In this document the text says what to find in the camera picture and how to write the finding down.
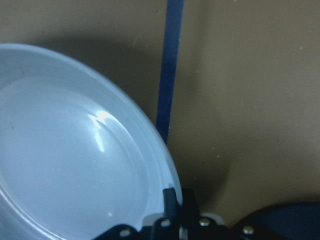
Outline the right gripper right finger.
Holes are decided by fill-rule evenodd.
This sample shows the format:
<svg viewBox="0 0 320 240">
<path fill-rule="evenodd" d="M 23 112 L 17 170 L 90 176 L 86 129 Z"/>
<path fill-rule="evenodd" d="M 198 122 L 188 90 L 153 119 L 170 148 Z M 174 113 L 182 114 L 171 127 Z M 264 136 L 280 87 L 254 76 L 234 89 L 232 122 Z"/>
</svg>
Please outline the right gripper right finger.
<svg viewBox="0 0 320 240">
<path fill-rule="evenodd" d="M 199 217 L 199 207 L 195 193 L 191 188 L 182 189 L 181 223 L 192 225 Z"/>
</svg>

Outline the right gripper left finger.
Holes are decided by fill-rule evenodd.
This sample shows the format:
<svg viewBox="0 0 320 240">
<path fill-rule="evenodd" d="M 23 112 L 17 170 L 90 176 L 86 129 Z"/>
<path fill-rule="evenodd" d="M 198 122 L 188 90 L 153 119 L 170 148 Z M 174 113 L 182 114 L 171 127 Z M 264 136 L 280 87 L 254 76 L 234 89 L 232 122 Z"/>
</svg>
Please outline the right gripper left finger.
<svg viewBox="0 0 320 240">
<path fill-rule="evenodd" d="M 173 220 L 175 223 L 180 220 L 180 206 L 177 201 L 175 189 L 166 188 L 163 193 L 163 216 L 166 219 Z"/>
</svg>

